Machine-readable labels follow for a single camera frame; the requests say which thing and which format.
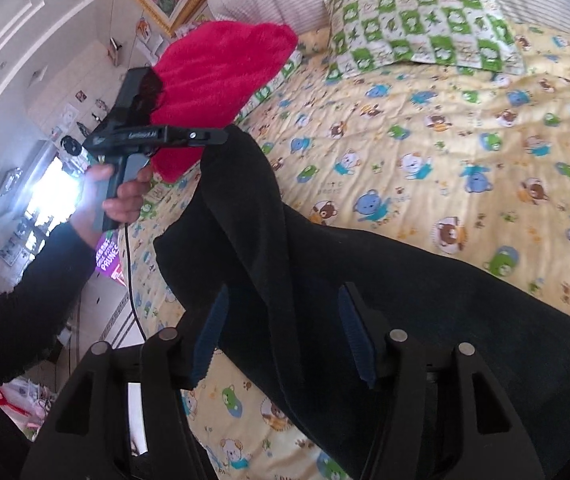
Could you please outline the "person's black sleeved forearm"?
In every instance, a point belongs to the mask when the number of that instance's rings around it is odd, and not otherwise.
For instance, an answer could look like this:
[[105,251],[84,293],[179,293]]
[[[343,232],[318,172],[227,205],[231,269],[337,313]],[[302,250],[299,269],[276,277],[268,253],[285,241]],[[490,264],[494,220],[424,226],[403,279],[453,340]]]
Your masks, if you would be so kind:
[[94,267],[94,250],[64,223],[20,283],[0,294],[0,384],[46,359]]

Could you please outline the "person's left hand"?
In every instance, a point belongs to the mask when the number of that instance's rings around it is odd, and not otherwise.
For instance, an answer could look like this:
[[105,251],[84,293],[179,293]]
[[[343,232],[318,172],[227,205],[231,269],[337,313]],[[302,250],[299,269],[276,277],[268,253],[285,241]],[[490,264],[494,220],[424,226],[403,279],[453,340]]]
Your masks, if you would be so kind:
[[118,187],[114,198],[101,200],[98,186],[102,181],[108,181],[113,173],[114,167],[106,164],[87,169],[82,182],[79,206],[69,219],[79,237],[91,248],[97,245],[99,237],[102,236],[102,229],[97,226],[97,218],[101,214],[106,214],[117,224],[132,223],[140,218],[144,197],[154,175],[151,166],[143,166],[133,180],[123,182]]

